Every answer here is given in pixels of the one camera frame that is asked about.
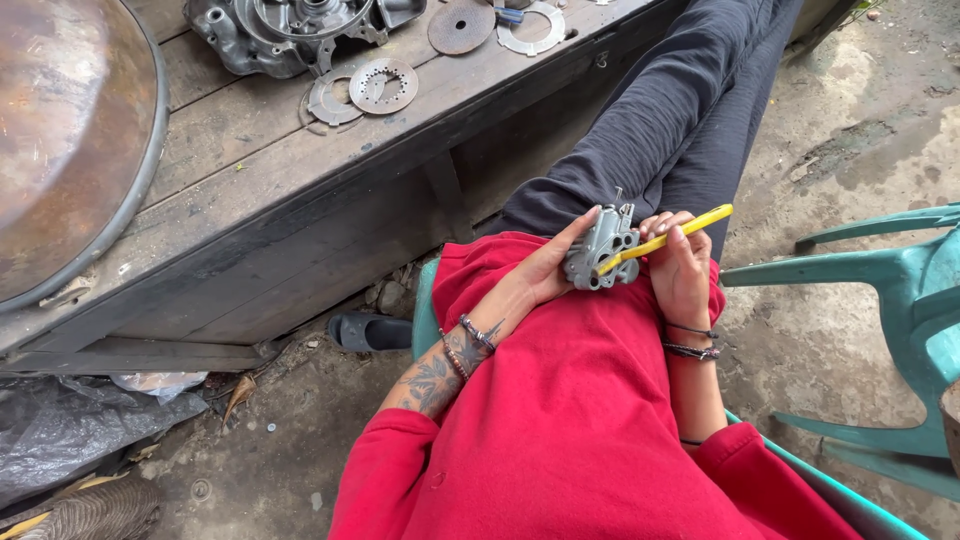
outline wooden workbench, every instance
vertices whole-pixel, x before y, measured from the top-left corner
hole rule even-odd
[[[685,0],[570,0],[568,39],[535,58],[494,34],[466,55],[440,55],[426,38],[441,5],[430,0],[388,44],[334,56],[335,66],[408,62],[420,80],[414,101],[325,135],[298,114],[308,73],[237,77],[189,30],[182,0],[131,4],[166,60],[171,116],[159,168],[141,211],[96,263],[89,293],[0,315],[0,372],[258,365],[278,336],[445,240],[469,240],[523,178],[477,178],[517,148],[486,140],[458,157],[457,145],[571,82],[599,78],[599,65],[631,59]],[[576,95],[565,99],[577,108]]]

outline red hoodie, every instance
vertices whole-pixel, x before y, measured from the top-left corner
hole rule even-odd
[[[444,331],[544,242],[447,244],[433,290]],[[712,285],[711,320],[724,303]],[[749,424],[693,457],[681,448],[662,330],[644,276],[537,307],[439,425],[396,408],[373,416],[329,539],[859,538]]]

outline yellow screwdriver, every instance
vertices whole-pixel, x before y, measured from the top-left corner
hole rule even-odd
[[[690,234],[694,231],[699,231],[703,227],[711,223],[720,221],[721,219],[729,216],[733,213],[733,205],[721,205],[703,215],[698,215],[697,217],[691,219],[685,224],[681,225],[681,230],[684,231],[684,234]],[[666,234],[661,234],[649,242],[645,242],[636,246],[635,248],[630,248],[621,251],[620,253],[609,257],[603,262],[597,264],[593,267],[592,274],[595,276],[603,276],[607,272],[613,270],[614,266],[623,262],[624,260],[630,258],[643,257],[648,253],[656,251],[661,247],[666,245]]]

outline concrete floor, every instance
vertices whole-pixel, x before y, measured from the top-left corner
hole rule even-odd
[[[786,65],[734,204],[722,266],[789,255],[795,238],[824,227],[960,201],[960,70],[946,60],[958,36],[953,0],[891,0],[879,21],[853,24]],[[812,158],[805,175],[796,170]],[[862,426],[923,419],[890,362],[869,287],[731,289],[719,326],[730,410],[931,538],[956,538],[960,505],[818,455],[818,437],[770,419],[774,410]],[[344,355],[326,341],[322,321],[298,333],[281,359],[286,376],[261,382],[233,430],[218,435],[218,419],[205,415],[172,430],[142,464],[170,499],[154,538],[324,535],[349,448],[409,361]],[[196,479],[211,485],[205,501],[191,498]]]

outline person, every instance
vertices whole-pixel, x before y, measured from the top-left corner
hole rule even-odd
[[[679,227],[732,201],[801,4],[694,0],[568,156],[444,247],[445,335],[354,444],[330,539],[858,538],[728,426],[710,330],[726,220]],[[564,254],[617,186],[667,247],[633,283],[571,290]]]

